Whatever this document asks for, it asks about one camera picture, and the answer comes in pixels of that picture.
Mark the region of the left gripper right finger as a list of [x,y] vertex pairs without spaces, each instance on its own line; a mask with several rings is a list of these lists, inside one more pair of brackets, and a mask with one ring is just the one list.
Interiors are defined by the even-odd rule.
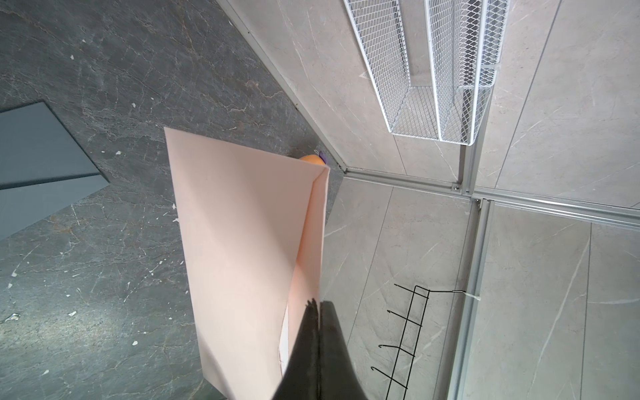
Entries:
[[319,398],[366,399],[353,369],[334,304],[321,302],[319,316]]

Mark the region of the pink envelope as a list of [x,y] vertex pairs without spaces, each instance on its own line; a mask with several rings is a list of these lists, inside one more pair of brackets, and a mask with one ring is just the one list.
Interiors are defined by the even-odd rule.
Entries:
[[165,131],[203,376],[270,399],[318,298],[330,170]]

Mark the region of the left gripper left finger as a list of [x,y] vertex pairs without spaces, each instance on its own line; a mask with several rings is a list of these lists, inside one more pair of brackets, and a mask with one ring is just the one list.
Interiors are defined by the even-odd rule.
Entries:
[[319,399],[320,331],[318,305],[307,303],[288,366],[273,400]]

